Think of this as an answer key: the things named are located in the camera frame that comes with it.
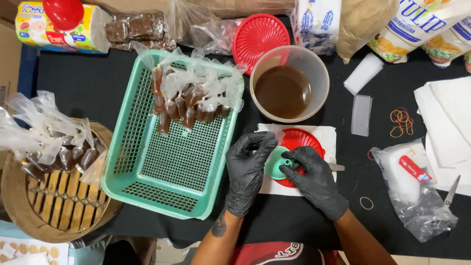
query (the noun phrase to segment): black nitrile glove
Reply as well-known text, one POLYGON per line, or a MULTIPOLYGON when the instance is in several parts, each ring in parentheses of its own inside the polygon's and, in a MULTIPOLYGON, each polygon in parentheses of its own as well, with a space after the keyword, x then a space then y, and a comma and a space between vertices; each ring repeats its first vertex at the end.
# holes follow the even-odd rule
POLYGON ((333 181, 332 170, 311 146, 301 146, 293 151, 281 154, 283 158, 301 163, 303 176, 292 168, 280 166, 281 172, 291 180, 301 193, 327 218, 338 220, 349 207, 349 202, 339 194, 337 184, 333 181))
POLYGON ((233 215, 241 217, 249 211, 262 185, 265 162, 277 144, 273 133, 254 132, 242 135, 227 151, 230 190, 226 209, 233 215))

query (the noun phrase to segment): mint green basket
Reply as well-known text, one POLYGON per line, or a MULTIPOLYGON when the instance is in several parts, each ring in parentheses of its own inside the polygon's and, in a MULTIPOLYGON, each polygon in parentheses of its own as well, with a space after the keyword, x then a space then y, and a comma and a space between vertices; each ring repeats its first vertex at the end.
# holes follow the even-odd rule
MULTIPOLYGON (((154 61, 165 53, 151 50, 154 61)), ((188 57, 172 63, 186 70, 188 57)), ((232 68, 218 65, 230 76, 232 68)), ((101 185, 116 200, 178 219, 206 219, 218 192, 225 153, 237 113, 216 116, 192 131, 171 121, 169 135, 157 133, 158 116, 150 92, 151 71, 138 57, 113 133, 101 185)))

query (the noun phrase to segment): wooden slat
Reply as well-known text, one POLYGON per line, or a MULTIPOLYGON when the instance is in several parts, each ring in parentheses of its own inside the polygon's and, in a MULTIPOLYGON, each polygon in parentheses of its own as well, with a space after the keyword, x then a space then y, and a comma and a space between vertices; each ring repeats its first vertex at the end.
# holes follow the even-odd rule
MULTIPOLYGON (((88 184, 80 182, 79 192, 77 194, 77 197, 79 199, 84 199, 87 196, 88 187, 88 184)), ((72 223, 70 224, 70 231, 72 232, 77 232, 80 229, 80 223, 82 221, 83 215, 83 207, 83 203, 75 203, 75 207, 73 208, 72 223)))
POLYGON ((103 213, 103 207, 105 207, 105 199, 106 199, 106 194, 103 190, 101 190, 98 204, 101 204, 102 206, 97 207, 97 211, 95 213, 95 222, 101 217, 101 213, 103 213))
MULTIPOLYGON (((77 187, 79 186, 80 171, 73 169, 69 176, 69 185, 67 187, 67 195, 73 197, 77 194, 77 187)), ((64 202, 64 207, 62 209, 62 215, 60 218, 59 229, 67 230, 69 229, 70 217, 72 216, 74 202, 70 199, 64 202)))
MULTIPOLYGON (((65 188, 67 185, 68 174, 66 172, 62 172, 58 192, 59 195, 65 193, 65 188)), ((62 210, 62 202, 64 200, 59 196, 56 198, 56 202, 54 203, 54 212, 52 213, 51 219, 51 226, 57 228, 59 226, 59 217, 62 210)))
POLYGON ((36 197, 36 193, 33 192, 33 191, 30 191, 30 190, 32 190, 36 186, 38 186, 38 181, 33 179, 32 177, 29 177, 29 176, 27 176, 27 178, 29 179, 29 183, 28 183, 28 200, 30 201, 30 204, 33 205, 34 204, 34 198, 36 197))
POLYGON ((46 195, 44 200, 44 206, 42 207, 41 217, 48 224, 51 218, 51 210, 54 202, 54 192, 56 191, 57 181, 59 180, 59 172, 51 173, 49 177, 48 191, 49 195, 46 195))
MULTIPOLYGON (((44 182, 41 183, 39 185, 39 189, 40 190, 43 190, 46 188, 46 183, 48 183, 48 178, 49 178, 49 174, 45 174, 44 175, 44 182)), ((43 192, 38 192, 38 196, 36 198, 36 203, 34 204, 34 212, 37 214, 37 215, 40 215, 41 214, 41 204, 42 204, 42 198, 44 196, 44 193, 43 192)))
MULTIPOLYGON (((88 198, 91 204, 95 203, 98 199, 98 189, 90 186, 88 198)), ((82 231, 84 229, 90 228, 94 211, 95 211, 95 207, 93 205, 85 206, 85 211, 83 212, 83 220, 82 220, 82 223, 80 224, 80 229, 82 229, 82 231)))

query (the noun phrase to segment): bamboo steamer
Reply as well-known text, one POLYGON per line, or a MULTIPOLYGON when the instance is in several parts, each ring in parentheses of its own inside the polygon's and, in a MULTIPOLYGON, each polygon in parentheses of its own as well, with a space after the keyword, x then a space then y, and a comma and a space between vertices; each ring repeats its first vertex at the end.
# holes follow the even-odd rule
MULTIPOLYGON (((92 132, 108 150, 113 133, 98 122, 90 122, 92 132)), ((10 152, 1 180, 1 196, 11 220, 32 238, 49 242, 73 241, 107 223, 123 206, 79 181, 73 169, 45 174, 38 183, 21 170, 10 152)))

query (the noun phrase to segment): red tupperware lid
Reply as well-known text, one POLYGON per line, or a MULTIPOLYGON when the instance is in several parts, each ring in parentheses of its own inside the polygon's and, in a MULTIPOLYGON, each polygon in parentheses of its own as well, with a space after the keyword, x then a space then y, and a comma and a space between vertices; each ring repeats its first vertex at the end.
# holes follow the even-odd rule
MULTIPOLYGON (((283 137, 283 141, 281 142, 281 146, 288 148, 290 151, 293 151, 299 146, 312 146, 312 148, 316 150, 320 157, 324 159, 325 150, 322 149, 322 146, 317 138, 309 132, 298 128, 284 129, 283 132, 285 135, 283 137)), ((304 175, 301 167, 299 167, 297 171, 304 175)), ((294 183, 287 178, 275 181, 285 187, 296 188, 296 185, 294 185, 294 183)))
POLYGON ((285 25, 270 14, 259 13, 244 19, 232 39, 232 54, 236 63, 246 63, 250 75, 252 68, 266 52, 290 45, 285 25))
POLYGON ((61 31, 78 27, 85 13, 79 0, 43 0, 42 5, 52 25, 61 31))

